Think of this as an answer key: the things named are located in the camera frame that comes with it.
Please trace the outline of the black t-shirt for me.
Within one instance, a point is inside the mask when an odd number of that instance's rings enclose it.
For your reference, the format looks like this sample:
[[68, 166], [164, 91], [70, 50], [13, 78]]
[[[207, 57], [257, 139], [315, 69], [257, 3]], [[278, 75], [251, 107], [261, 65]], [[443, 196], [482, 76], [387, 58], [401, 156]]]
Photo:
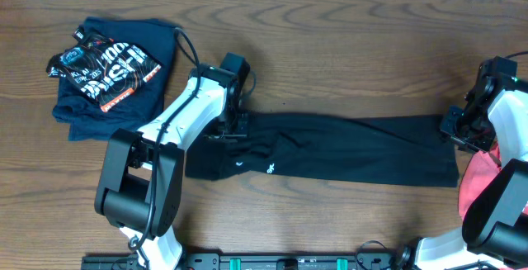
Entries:
[[197, 138], [185, 175], [218, 181], [248, 171], [266, 175], [416, 187], [456, 187], [454, 146], [438, 115], [344, 119], [252, 113], [247, 135], [224, 143]]

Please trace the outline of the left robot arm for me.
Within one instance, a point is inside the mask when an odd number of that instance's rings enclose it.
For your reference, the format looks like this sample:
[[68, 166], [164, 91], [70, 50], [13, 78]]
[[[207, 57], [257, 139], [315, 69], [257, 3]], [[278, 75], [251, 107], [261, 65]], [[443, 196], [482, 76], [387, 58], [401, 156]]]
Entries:
[[95, 210], [128, 238], [128, 256], [85, 257], [84, 269], [175, 269], [182, 257], [172, 223], [182, 195], [185, 154], [210, 124], [214, 140], [243, 137], [238, 123], [249, 64], [202, 64], [186, 90], [137, 131], [117, 130], [108, 141]]

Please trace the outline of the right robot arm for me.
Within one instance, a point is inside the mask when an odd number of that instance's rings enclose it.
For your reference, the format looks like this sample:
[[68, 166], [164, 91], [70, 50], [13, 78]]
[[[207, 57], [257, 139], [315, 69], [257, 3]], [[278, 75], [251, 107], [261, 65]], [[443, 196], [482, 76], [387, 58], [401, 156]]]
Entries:
[[527, 267], [527, 82], [502, 76], [487, 109], [502, 170], [483, 189], [456, 230], [418, 240], [392, 269], [522, 269]]

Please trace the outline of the red printed t-shirt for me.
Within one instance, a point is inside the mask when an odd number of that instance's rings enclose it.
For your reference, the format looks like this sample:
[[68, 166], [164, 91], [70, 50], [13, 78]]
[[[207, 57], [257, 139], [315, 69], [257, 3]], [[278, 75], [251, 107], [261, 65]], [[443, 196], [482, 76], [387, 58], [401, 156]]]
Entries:
[[499, 146], [495, 144], [488, 152], [474, 154], [466, 168], [460, 185], [459, 214], [464, 220], [467, 211], [483, 190], [507, 165], [502, 165]]

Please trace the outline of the black orange printed jersey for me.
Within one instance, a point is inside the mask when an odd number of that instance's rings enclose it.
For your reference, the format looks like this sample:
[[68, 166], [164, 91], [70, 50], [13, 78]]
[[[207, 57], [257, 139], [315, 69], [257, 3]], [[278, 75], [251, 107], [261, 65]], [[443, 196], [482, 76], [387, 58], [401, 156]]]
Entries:
[[51, 78], [66, 78], [104, 112], [134, 94], [162, 68], [141, 47], [97, 31], [79, 27], [73, 38], [78, 43], [53, 56], [46, 73]]

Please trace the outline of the folded navy blue shirt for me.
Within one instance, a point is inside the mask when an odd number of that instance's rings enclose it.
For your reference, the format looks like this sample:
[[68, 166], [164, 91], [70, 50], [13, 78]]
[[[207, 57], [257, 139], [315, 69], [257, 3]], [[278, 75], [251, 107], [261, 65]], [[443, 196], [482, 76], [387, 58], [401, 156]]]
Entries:
[[112, 21], [89, 17], [82, 27], [97, 31], [114, 40], [135, 44], [154, 57], [161, 65], [143, 87], [108, 112], [78, 91], [66, 78], [59, 80], [58, 99], [53, 117], [68, 123], [69, 140], [108, 140], [118, 129], [135, 131], [152, 121], [163, 111], [164, 91], [177, 50], [175, 26], [157, 19]]

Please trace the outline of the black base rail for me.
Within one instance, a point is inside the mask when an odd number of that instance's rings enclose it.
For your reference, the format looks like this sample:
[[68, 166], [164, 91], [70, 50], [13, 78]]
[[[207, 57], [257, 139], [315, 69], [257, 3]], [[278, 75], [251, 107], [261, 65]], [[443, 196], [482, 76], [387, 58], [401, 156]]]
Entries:
[[188, 252], [176, 240], [147, 242], [128, 255], [95, 255], [82, 258], [82, 270], [397, 270], [416, 269], [413, 254], [380, 247], [355, 253], [253, 254]]

